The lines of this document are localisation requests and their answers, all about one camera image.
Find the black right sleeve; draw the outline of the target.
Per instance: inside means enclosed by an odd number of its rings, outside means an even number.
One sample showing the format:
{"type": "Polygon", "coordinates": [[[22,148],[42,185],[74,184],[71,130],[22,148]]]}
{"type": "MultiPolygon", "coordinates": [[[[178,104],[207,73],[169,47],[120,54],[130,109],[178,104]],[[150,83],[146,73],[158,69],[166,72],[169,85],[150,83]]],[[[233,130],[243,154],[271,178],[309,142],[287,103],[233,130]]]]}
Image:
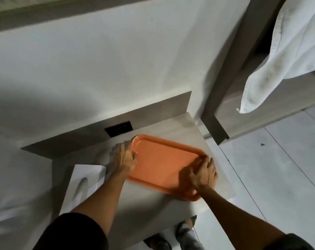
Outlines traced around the black right sleeve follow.
{"type": "Polygon", "coordinates": [[[264,250],[315,250],[312,245],[301,237],[290,233],[279,237],[264,250]]]}

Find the person's left hand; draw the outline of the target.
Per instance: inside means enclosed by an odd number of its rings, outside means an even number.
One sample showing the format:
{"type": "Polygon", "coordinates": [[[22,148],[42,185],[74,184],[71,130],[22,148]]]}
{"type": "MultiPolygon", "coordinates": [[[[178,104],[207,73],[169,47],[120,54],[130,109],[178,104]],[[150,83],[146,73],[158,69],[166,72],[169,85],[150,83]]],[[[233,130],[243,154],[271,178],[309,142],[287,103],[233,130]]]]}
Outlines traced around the person's left hand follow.
{"type": "Polygon", "coordinates": [[[137,161],[135,162],[132,159],[132,151],[130,141],[125,141],[116,145],[113,151],[111,175],[121,174],[125,178],[130,176],[137,165],[137,161]]]}

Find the black left sleeve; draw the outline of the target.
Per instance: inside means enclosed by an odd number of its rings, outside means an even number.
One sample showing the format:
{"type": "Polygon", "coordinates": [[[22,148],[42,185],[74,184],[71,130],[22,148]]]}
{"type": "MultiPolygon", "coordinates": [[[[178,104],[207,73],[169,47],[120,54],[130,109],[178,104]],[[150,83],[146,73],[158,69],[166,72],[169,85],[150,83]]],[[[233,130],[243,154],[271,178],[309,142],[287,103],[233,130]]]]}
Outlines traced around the black left sleeve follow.
{"type": "Polygon", "coordinates": [[[44,230],[32,250],[109,250],[109,243],[92,218],[64,213],[44,230]]]}

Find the black sleeve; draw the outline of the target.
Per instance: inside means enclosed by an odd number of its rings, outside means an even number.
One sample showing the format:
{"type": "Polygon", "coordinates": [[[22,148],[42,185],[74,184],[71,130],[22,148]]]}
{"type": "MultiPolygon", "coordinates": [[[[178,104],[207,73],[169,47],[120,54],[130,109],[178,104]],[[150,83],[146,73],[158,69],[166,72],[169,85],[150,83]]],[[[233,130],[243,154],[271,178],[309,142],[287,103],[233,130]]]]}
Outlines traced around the black sleeve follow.
{"type": "Polygon", "coordinates": [[[290,233],[279,237],[264,250],[315,250],[312,245],[301,237],[290,233]]]}
{"type": "Polygon", "coordinates": [[[109,250],[109,243],[92,218],[64,213],[44,230],[32,250],[109,250]]]}

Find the orange plastic tray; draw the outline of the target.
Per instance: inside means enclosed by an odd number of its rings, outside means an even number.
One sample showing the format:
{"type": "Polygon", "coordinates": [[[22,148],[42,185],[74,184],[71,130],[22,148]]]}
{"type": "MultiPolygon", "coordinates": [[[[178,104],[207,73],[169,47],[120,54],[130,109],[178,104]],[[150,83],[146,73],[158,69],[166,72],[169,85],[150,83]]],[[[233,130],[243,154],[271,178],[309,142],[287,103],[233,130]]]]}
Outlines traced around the orange plastic tray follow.
{"type": "Polygon", "coordinates": [[[197,172],[207,154],[200,148],[146,134],[135,136],[131,150],[137,154],[137,165],[129,181],[186,201],[201,196],[189,179],[190,169],[197,172]]]}

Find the person's right hand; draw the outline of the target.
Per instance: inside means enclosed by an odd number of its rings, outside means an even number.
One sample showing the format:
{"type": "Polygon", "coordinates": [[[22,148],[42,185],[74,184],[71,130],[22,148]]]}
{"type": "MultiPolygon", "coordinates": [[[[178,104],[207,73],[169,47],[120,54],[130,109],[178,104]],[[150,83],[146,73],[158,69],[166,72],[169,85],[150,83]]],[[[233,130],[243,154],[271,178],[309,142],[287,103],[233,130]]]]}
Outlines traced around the person's right hand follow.
{"type": "Polygon", "coordinates": [[[193,185],[193,188],[197,193],[201,194],[205,190],[211,189],[214,190],[216,182],[218,180],[218,173],[216,171],[198,171],[200,161],[197,163],[197,170],[194,172],[190,168],[189,179],[193,185]]]}

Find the white pillow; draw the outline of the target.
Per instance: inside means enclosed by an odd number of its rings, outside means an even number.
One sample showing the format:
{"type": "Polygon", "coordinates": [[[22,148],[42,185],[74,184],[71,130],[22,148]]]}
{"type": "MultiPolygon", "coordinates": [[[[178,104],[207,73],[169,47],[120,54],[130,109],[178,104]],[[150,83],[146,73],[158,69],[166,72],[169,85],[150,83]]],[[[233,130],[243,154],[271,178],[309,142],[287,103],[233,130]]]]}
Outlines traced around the white pillow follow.
{"type": "Polygon", "coordinates": [[[248,77],[241,105],[257,109],[284,79],[315,71],[315,0],[286,0],[276,18],[268,57],[248,77]]]}

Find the person's left forearm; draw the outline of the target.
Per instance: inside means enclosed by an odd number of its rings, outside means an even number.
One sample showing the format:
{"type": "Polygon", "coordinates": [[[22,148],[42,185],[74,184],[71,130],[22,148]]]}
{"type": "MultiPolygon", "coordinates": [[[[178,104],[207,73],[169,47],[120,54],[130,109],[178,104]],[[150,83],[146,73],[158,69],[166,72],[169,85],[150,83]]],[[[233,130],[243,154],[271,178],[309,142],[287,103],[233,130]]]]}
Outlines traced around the person's left forearm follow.
{"type": "Polygon", "coordinates": [[[128,170],[116,169],[100,188],[71,212],[83,214],[93,219],[108,236],[128,175],[128,170]]]}

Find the black wall socket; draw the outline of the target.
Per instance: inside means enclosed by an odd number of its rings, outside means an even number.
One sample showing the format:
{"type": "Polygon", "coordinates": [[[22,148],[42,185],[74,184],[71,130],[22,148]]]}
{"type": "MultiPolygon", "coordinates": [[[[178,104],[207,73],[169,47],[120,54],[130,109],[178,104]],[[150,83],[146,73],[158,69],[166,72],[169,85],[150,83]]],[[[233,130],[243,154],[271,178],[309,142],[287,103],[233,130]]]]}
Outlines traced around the black wall socket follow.
{"type": "Polygon", "coordinates": [[[133,127],[130,121],[122,122],[114,126],[109,126],[105,128],[105,132],[109,135],[110,138],[122,135],[130,131],[133,131],[133,127]]]}

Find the white bed sheet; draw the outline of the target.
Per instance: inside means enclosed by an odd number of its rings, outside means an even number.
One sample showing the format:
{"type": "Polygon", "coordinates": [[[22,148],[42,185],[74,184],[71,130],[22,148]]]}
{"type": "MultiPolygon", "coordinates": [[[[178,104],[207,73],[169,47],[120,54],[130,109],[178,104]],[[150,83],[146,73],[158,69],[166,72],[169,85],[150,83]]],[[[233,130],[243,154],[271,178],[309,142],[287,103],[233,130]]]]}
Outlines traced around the white bed sheet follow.
{"type": "Polygon", "coordinates": [[[32,250],[50,224],[51,165],[0,136],[0,250],[32,250]]]}

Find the grey wooden bed frame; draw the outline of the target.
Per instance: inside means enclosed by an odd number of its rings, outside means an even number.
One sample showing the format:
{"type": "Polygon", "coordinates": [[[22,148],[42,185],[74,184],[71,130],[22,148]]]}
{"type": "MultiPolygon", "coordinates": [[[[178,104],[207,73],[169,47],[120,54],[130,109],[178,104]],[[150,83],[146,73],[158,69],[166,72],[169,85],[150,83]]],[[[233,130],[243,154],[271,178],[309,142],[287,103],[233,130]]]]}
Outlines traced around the grey wooden bed frame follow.
{"type": "Polygon", "coordinates": [[[217,144],[315,105],[315,72],[282,80],[257,109],[240,114],[246,80],[266,60],[275,20],[286,0],[251,0],[223,47],[222,66],[201,120],[217,144]]]}

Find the person's right forearm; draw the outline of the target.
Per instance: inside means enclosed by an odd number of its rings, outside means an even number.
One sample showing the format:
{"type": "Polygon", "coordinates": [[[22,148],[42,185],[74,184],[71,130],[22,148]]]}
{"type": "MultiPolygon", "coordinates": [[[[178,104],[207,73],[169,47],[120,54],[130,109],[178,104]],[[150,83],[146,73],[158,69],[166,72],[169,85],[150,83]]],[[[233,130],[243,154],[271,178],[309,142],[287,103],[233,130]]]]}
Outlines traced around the person's right forearm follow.
{"type": "Polygon", "coordinates": [[[197,192],[217,218],[235,250],[264,250],[286,235],[267,221],[225,200],[208,185],[197,188],[197,192]]]}

